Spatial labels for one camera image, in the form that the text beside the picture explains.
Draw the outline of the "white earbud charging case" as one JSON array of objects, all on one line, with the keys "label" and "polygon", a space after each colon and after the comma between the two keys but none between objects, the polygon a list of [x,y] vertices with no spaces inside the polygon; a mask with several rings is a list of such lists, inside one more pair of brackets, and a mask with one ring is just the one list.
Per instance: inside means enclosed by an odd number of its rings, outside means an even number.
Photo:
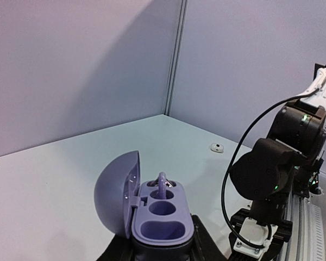
[{"label": "white earbud charging case", "polygon": [[224,152],[224,147],[221,144],[218,143],[212,143],[210,145],[210,150],[216,153],[223,153]]}]

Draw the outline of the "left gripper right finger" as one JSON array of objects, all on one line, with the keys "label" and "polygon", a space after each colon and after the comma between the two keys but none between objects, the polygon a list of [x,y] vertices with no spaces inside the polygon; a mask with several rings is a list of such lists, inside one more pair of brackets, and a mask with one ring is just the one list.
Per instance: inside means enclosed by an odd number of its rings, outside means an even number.
[{"label": "left gripper right finger", "polygon": [[194,261],[227,261],[211,235],[197,215],[192,215],[194,225],[190,260]]}]

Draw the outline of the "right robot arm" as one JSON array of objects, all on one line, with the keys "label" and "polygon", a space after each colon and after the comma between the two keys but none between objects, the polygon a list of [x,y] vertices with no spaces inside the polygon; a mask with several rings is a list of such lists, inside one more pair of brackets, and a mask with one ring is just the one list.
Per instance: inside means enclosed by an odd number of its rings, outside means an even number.
[{"label": "right robot arm", "polygon": [[274,260],[291,239],[293,223],[285,219],[289,197],[308,197],[310,181],[323,163],[326,66],[316,65],[311,85],[273,108],[278,113],[267,136],[250,152],[234,154],[224,176],[252,202],[249,209],[225,217],[230,260]]}]

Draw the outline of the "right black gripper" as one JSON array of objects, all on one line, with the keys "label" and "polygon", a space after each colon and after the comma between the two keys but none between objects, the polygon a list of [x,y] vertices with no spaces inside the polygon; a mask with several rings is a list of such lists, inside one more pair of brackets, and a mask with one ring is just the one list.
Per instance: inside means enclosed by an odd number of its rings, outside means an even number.
[{"label": "right black gripper", "polygon": [[289,242],[292,235],[291,221],[262,226],[250,218],[249,210],[244,208],[230,218],[230,223],[240,236],[257,247],[249,246],[231,232],[229,260],[278,260],[284,243]]}]

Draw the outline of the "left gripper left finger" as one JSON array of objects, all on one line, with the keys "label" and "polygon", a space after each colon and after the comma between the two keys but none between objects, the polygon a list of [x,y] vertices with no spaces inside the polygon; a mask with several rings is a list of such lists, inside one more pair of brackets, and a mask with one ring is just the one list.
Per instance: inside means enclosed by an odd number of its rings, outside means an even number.
[{"label": "left gripper left finger", "polygon": [[96,261],[132,261],[134,259],[132,241],[119,235],[114,235],[110,244]]}]

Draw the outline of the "blue-grey earbud charging case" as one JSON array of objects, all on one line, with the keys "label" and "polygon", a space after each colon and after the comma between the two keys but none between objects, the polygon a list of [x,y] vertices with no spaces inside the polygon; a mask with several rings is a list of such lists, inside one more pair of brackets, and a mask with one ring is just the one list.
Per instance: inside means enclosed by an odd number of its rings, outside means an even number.
[{"label": "blue-grey earbud charging case", "polygon": [[174,197],[150,197],[156,188],[142,183],[140,154],[131,151],[110,162],[97,179],[94,202],[101,223],[130,239],[134,260],[190,260],[194,225],[183,186]]}]

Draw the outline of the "dark round earbud pair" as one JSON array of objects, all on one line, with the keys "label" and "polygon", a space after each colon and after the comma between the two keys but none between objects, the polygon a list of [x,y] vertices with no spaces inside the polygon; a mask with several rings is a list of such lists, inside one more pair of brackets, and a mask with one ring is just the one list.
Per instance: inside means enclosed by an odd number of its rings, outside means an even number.
[{"label": "dark round earbud pair", "polygon": [[167,178],[164,172],[160,172],[155,180],[147,182],[148,187],[156,189],[150,193],[150,197],[157,200],[168,200],[174,197],[171,188],[176,186],[176,182]]}]

